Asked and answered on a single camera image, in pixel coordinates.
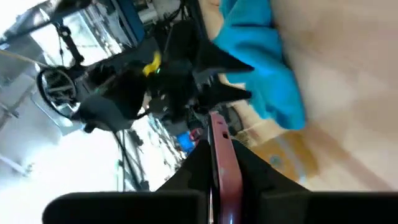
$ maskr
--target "cable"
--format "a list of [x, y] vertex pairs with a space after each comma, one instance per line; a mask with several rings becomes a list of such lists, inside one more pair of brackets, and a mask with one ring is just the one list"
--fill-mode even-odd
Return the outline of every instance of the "cable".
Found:
[[38, 62], [36, 60], [30, 59], [28, 57], [25, 57], [25, 56], [22, 56], [22, 55], [19, 55], [19, 54], [15, 54], [15, 53], [9, 52], [8, 50], [1, 50], [0, 49], [0, 54], [3, 54], [3, 55], [8, 56], [8, 57], [16, 58], [16, 59], [22, 60], [24, 62], [30, 62], [32, 64], [36, 63], [37, 65], [40, 65], [41, 67], [44, 67], [44, 68], [49, 67], [48, 65], [46, 65], [44, 63]]
[[[126, 148], [126, 140], [125, 140], [125, 133], [124, 130], [122, 130], [122, 138], [123, 138], [123, 147]], [[125, 163], [126, 163], [126, 158], [124, 156], [122, 156], [122, 165], [123, 165], [123, 175], [122, 175], [122, 179], [123, 179], [123, 185], [122, 185], [122, 191], [125, 192], [126, 191], [126, 171], [125, 171]]]
[[141, 191], [141, 190], [142, 190], [142, 187], [141, 187], [141, 185], [139, 184], [139, 181], [138, 181], [138, 177], [137, 177], [137, 175], [136, 175], [136, 172], [134, 171], [134, 169], [133, 169], [133, 167], [132, 167], [132, 165], [131, 165], [131, 162], [130, 162], [129, 157], [128, 157], [128, 155], [127, 155], [127, 150], [126, 150], [126, 148], [123, 146], [123, 144], [122, 144], [121, 140], [119, 139], [118, 135], [116, 134], [116, 132], [112, 131], [112, 134], [113, 134], [114, 138], [116, 139], [116, 142], [119, 144], [119, 147], [121, 148], [122, 155], [124, 156], [125, 160], [127, 161], [127, 166], [129, 167], [130, 174], [131, 174], [132, 180], [133, 180], [133, 182], [134, 182], [134, 183], [133, 183], [133, 185], [134, 185], [133, 187], [134, 187], [137, 191]]
[[76, 47], [81, 47], [81, 48], [98, 47], [98, 48], [100, 48], [101, 46], [99, 46], [99, 45], [76, 45]]
[[58, 42], [59, 42], [59, 46], [60, 46], [60, 56], [61, 56], [62, 66], [64, 66], [65, 64], [63, 62], [63, 50], [62, 50], [62, 45], [61, 45], [61, 35], [58, 32], [58, 29], [57, 29], [57, 34], [58, 34]]
[[[125, 131], [123, 131], [123, 146], [124, 147], [126, 147], [126, 145], [125, 145], [125, 134], [126, 134], [126, 132]], [[138, 148], [139, 148], [139, 144], [134, 140], [134, 138], [133, 139], [131, 139], [132, 140], [132, 143], [133, 143], [133, 151], [134, 151], [134, 153], [135, 153], [135, 156], [136, 156], [136, 158], [133, 158], [131, 155], [130, 155], [130, 159], [135, 163], [135, 165], [137, 166], [137, 168], [139, 169], [139, 174], [140, 174], [140, 178], [141, 178], [141, 182], [139, 183], [140, 185], [145, 181], [145, 178], [144, 178], [144, 176], [145, 176], [145, 172], [144, 172], [144, 169], [142, 168], [142, 162], [141, 162], [141, 158], [140, 158], [140, 156], [139, 156], [139, 153], [138, 153]]]
[[170, 23], [177, 18], [177, 16], [180, 14], [181, 12], [181, 18], [182, 19], [186, 19], [185, 17], [185, 0], [181, 0], [180, 1], [180, 6], [178, 7], [178, 9], [176, 9], [174, 12], [172, 12], [168, 17], [165, 17], [164, 19], [164, 26], [169, 26]]
[[137, 115], [135, 119], [136, 120], [141, 119], [141, 118], [147, 116], [149, 113], [150, 113], [149, 110], [145, 110], [145, 112], [143, 112], [142, 114]]
[[[130, 133], [133, 133], [133, 134], [135, 133], [135, 136], [137, 138], [139, 138], [137, 132], [131, 131]], [[139, 145], [140, 145], [139, 141], [141, 141], [141, 140], [140, 139], [136, 139], [135, 137], [133, 137], [134, 135], [133, 136], [131, 136], [131, 135], [132, 134], [130, 134], [130, 137], [131, 137], [131, 140], [132, 140], [133, 151], [134, 151], [135, 156], [136, 156], [136, 159], [134, 159], [134, 162], [138, 166], [138, 169], [139, 169], [139, 172], [140, 172], [141, 183], [142, 183], [143, 181], [145, 181], [145, 172], [144, 172], [144, 169], [142, 168], [142, 162], [141, 162], [141, 158], [140, 158], [139, 152], [138, 152]]]

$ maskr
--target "blue towel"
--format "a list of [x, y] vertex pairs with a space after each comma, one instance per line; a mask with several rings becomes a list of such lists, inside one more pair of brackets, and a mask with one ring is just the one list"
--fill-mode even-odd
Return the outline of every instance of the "blue towel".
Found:
[[254, 67], [253, 72], [227, 74], [253, 93], [249, 103], [262, 119], [273, 118], [285, 129], [302, 129], [305, 110], [293, 71], [282, 61], [282, 42], [271, 27], [267, 0], [221, 0], [224, 25], [213, 41], [220, 49]]

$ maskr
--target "desk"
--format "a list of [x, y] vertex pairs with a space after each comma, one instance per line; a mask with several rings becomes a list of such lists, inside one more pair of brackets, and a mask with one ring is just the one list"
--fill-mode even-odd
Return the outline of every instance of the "desk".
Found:
[[[218, 0], [199, 2], [212, 39], [223, 24]], [[308, 124], [287, 132], [238, 102], [249, 147], [311, 190], [398, 188], [398, 2], [271, 4]]]

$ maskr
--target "black plastic part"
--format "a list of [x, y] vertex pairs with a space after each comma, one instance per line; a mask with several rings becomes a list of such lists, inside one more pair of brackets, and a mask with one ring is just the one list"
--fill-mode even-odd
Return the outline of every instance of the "black plastic part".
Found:
[[205, 119], [205, 116], [200, 116], [199, 114], [196, 114], [193, 110], [190, 110], [187, 113], [187, 126], [190, 131], [193, 131], [194, 129], [200, 128], [204, 129], [205, 127], [203, 126], [204, 122], [203, 120]]
[[262, 194], [257, 223], [398, 223], [398, 195], [387, 192]]
[[71, 37], [70, 29], [63, 24], [58, 24], [56, 25], [56, 27], [58, 35], [67, 45], [68, 50], [72, 54], [72, 57], [75, 59], [76, 64], [81, 64], [85, 60], [85, 58], [79, 53], [79, 50], [77, 49], [77, 46]]
[[153, 37], [161, 52], [164, 52], [166, 48], [167, 39], [169, 36], [169, 31], [163, 26], [163, 23], [157, 23], [153, 25], [152, 30], [148, 33], [148, 37]]
[[190, 13], [195, 23], [195, 29], [198, 39], [208, 39], [205, 23], [201, 14], [198, 0], [186, 0], [188, 5], [188, 12]]
[[262, 211], [261, 195], [276, 196], [308, 192], [298, 183], [274, 170], [237, 140], [232, 140], [243, 179], [242, 223], [264, 223], [270, 213]]
[[194, 61], [198, 48], [198, 39], [192, 21], [180, 21], [174, 24], [167, 38], [163, 58], [166, 61], [189, 59]]
[[179, 121], [172, 123], [170, 120], [162, 120], [162, 124], [171, 136], [178, 136], [190, 130], [187, 121]]
[[89, 72], [90, 82], [95, 86], [100, 86], [115, 74], [116, 70], [113, 66], [106, 66], [105, 64], [101, 63], [96, 65], [95, 68]]
[[248, 72], [253, 70], [252, 66], [241, 62], [227, 52], [219, 49], [209, 40], [201, 41], [197, 61], [194, 66], [194, 77], [198, 83], [209, 78], [203, 74], [215, 75], [217, 73]]
[[138, 134], [135, 130], [128, 131], [127, 133], [130, 137], [130, 140], [133, 143], [137, 144], [137, 146], [142, 146], [144, 144], [144, 141], [138, 136]]
[[149, 191], [149, 182], [148, 182], [148, 180], [141, 181], [141, 183], [139, 183], [139, 185], [141, 185], [141, 190]]
[[92, 0], [62, 0], [54, 10], [54, 15], [70, 11], [71, 9], [84, 9], [91, 4]]
[[206, 195], [178, 192], [101, 192], [68, 194], [51, 202], [43, 224], [207, 223]]
[[217, 111], [224, 117], [230, 135], [235, 136], [244, 129], [239, 113], [233, 106], [221, 105]]
[[190, 73], [192, 65], [189, 60], [177, 60], [165, 63], [160, 68], [159, 73], [152, 74], [148, 77], [149, 91], [155, 104], [155, 112], [160, 112], [165, 108], [164, 101], [156, 100], [156, 98], [165, 97], [167, 101], [167, 111], [163, 118], [176, 123], [185, 120], [187, 114], [187, 104], [194, 98], [197, 93], [196, 83]]
[[116, 132], [129, 129], [141, 109], [145, 91], [145, 78], [126, 70], [109, 85], [105, 93], [93, 94], [83, 100], [76, 116], [103, 130]]
[[201, 140], [181, 168], [158, 191], [197, 190], [206, 192], [210, 197], [211, 166], [209, 142]]
[[247, 100], [250, 97], [250, 91], [219, 83], [212, 86], [204, 85], [198, 101], [202, 108], [210, 110], [219, 103]]
[[94, 131], [94, 129], [95, 129], [95, 125], [94, 124], [86, 124], [86, 126], [83, 128], [83, 131], [85, 133], [90, 134], [90, 133], [92, 133]]

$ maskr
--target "blue object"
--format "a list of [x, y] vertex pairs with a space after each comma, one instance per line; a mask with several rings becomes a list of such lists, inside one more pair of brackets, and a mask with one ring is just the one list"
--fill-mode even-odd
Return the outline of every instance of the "blue object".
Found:
[[138, 46], [145, 36], [144, 25], [131, 0], [111, 0], [133, 46]]
[[182, 147], [182, 151], [186, 152], [188, 155], [193, 151], [195, 144], [191, 141], [189, 136], [189, 131], [179, 134], [177, 136], [177, 141]]
[[254, 67], [253, 72], [227, 74], [253, 93], [249, 103], [262, 119], [273, 118], [285, 129], [302, 129], [305, 110], [293, 71], [282, 61], [282, 42], [271, 28], [267, 0], [222, 0], [224, 25], [213, 41], [220, 49]]

